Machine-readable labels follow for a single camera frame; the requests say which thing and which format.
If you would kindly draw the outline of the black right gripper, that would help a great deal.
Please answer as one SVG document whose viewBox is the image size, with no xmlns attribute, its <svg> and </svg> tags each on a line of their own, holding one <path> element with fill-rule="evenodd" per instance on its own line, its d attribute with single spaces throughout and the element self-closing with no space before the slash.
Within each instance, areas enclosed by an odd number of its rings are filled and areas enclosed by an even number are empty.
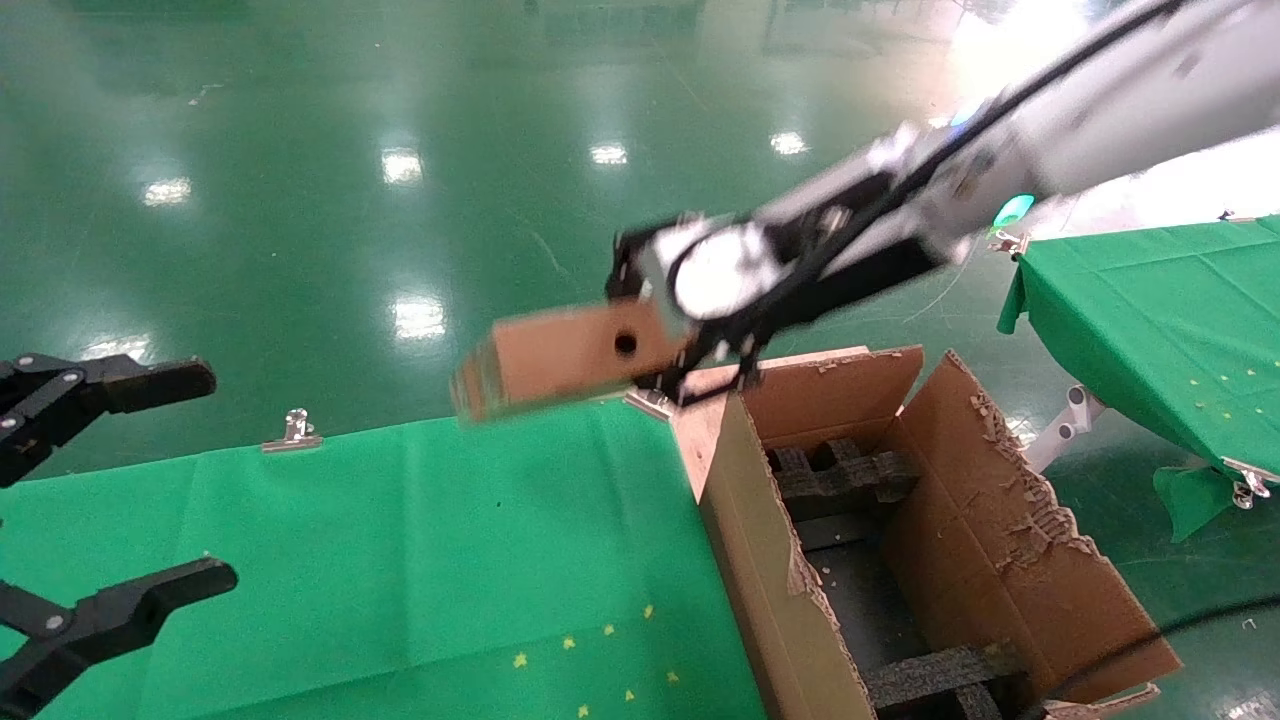
<svg viewBox="0 0 1280 720">
<path fill-rule="evenodd" d="M 755 384 L 771 337 L 948 264 L 945 183 L 918 170 L 828 170 L 749 211 L 621 231 L 605 299 L 668 300 L 704 356 L 640 378 L 640 400 L 691 409 Z"/>
</svg>

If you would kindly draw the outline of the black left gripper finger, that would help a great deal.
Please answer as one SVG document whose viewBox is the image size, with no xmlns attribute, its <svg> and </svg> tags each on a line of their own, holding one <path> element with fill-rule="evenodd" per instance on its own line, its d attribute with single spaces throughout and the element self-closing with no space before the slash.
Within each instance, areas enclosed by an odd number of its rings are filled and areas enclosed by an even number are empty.
<svg viewBox="0 0 1280 720">
<path fill-rule="evenodd" d="M 150 647 L 177 610 L 238 583 L 236 569 L 215 557 L 109 585 L 72 607 L 3 582 L 3 625 L 26 638 L 3 660 L 3 717 L 36 717 L 92 666 Z"/>
<path fill-rule="evenodd" d="M 201 357 L 143 365 L 118 354 L 65 360 L 24 354 L 1 363 L 1 487 L 49 460 L 104 414 L 140 413 L 210 396 L 218 379 Z"/>
</svg>

